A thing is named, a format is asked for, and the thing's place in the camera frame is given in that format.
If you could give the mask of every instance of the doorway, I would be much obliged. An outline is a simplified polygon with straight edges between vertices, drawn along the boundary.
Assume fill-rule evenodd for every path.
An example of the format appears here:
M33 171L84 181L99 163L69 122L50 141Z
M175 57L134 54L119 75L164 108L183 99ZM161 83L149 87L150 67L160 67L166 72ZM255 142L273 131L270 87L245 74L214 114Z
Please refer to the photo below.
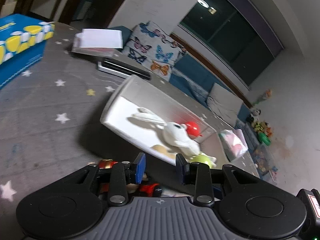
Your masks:
M68 0L59 21L82 30L106 28L124 0Z

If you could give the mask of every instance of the metal screw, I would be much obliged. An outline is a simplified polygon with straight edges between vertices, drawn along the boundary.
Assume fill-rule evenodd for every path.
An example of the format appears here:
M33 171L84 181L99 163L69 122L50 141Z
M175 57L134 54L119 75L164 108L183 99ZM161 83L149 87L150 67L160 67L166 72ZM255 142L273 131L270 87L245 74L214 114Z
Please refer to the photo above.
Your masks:
M197 197L197 201L201 203L210 203L212 201L212 197L207 196L207 195L201 195Z
M122 203L125 201L125 197L121 195L114 195L110 198L110 201L113 203Z

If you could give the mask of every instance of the black circular pad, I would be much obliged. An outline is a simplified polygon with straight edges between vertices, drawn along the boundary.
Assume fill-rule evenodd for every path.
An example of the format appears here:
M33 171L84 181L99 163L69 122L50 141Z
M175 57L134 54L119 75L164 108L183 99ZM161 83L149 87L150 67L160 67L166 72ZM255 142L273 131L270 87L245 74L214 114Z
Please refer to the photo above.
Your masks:
M17 206L18 223L36 239L68 239L93 227L102 215L99 198L90 192L34 192Z
M277 192L230 193L220 202L222 220L236 233L250 238L281 239L297 233L306 218L303 203L295 196Z
M51 196L43 199L39 205L39 211L47 217L60 218L69 215L77 205L71 198Z
M247 201L247 209L258 217L271 218L280 215L283 205L272 197L254 197Z

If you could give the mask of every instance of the stuffed bunny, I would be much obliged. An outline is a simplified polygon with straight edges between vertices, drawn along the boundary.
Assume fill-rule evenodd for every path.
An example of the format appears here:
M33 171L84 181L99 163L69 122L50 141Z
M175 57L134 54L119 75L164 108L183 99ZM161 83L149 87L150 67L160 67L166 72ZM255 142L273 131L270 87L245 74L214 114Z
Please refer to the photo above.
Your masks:
M186 126L175 122L166 122L149 109L138 108L139 113L132 114L132 117L145 122L152 122L162 129L162 135L166 143L178 147L186 157L193 157L200 154L199 144L190 139L186 132Z

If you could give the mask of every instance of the gray carpet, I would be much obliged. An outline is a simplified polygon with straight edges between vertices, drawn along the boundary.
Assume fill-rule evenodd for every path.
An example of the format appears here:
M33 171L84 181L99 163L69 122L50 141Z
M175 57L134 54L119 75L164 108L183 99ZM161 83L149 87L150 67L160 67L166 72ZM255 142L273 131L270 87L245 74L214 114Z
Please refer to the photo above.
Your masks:
M92 57L68 52L77 32L57 23L31 74L20 74L0 90L0 185L8 188L10 181L17 192L12 201L0 198L0 239L23 237L15 219L23 197L101 159L84 145L101 129L111 88L123 79L96 70Z

